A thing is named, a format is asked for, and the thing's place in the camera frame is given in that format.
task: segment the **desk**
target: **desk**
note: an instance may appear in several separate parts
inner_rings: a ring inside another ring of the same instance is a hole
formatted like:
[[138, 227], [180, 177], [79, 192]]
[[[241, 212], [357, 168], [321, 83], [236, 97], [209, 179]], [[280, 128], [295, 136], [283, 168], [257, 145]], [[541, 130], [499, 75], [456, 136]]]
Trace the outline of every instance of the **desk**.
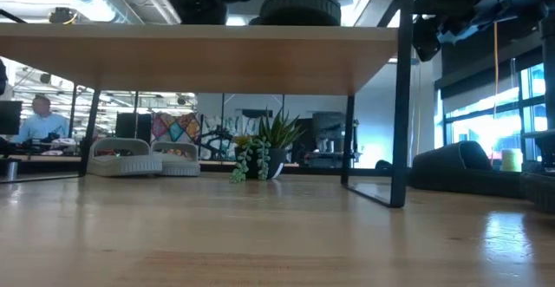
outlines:
[[405, 203], [408, 99], [414, 0], [394, 0], [380, 21], [398, 9], [399, 29], [194, 26], [0, 25], [0, 55], [71, 79], [95, 93], [82, 149], [88, 153], [100, 92], [194, 91], [206, 93], [347, 95], [341, 183], [349, 183], [355, 93], [397, 52], [391, 207]]

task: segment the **potted plant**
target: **potted plant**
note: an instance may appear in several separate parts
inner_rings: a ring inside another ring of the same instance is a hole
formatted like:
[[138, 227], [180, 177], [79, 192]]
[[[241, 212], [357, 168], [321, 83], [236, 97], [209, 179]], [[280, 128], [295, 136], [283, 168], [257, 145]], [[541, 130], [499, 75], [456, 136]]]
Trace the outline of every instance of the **potted plant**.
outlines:
[[236, 137], [236, 169], [232, 181], [246, 178], [272, 179], [277, 177], [287, 159], [287, 147], [303, 134], [300, 126], [295, 126], [297, 118], [288, 123], [289, 115], [280, 110], [270, 123], [266, 113], [260, 118], [258, 135]]

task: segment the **shelf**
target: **shelf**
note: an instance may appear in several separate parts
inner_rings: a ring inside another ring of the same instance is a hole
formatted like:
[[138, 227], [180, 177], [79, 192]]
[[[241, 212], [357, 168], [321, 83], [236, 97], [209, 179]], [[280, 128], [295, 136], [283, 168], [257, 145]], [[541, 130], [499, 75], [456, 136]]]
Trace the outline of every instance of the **shelf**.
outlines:
[[395, 54], [397, 29], [0, 23], [0, 43], [88, 88], [353, 95]]

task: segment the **plant pot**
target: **plant pot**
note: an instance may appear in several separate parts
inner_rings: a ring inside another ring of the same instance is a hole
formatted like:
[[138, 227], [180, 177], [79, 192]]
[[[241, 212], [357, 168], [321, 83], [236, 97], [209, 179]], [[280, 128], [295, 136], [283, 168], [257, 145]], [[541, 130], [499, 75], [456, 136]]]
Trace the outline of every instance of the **plant pot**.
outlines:
[[[256, 148], [252, 149], [252, 151], [251, 161], [246, 162], [249, 171], [245, 175], [248, 179], [257, 179], [259, 170], [257, 165], [258, 154]], [[242, 148], [235, 147], [235, 156], [239, 156], [241, 152], [243, 152]], [[284, 167], [284, 163], [287, 160], [287, 150], [270, 148], [268, 155], [270, 156], [270, 161], [268, 161], [268, 179], [274, 179], [281, 173]]]

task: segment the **man sitting at desk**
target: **man sitting at desk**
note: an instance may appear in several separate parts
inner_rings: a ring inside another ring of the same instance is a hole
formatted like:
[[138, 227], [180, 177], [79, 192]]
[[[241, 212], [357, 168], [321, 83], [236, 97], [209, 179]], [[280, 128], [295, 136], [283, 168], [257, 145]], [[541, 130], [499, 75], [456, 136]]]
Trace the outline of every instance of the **man sitting at desk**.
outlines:
[[11, 139], [12, 143], [22, 143], [29, 139], [44, 139], [49, 134], [58, 134], [61, 138], [68, 137], [68, 121], [59, 114], [50, 112], [50, 100], [37, 95], [33, 100], [34, 115], [23, 122], [19, 135]]

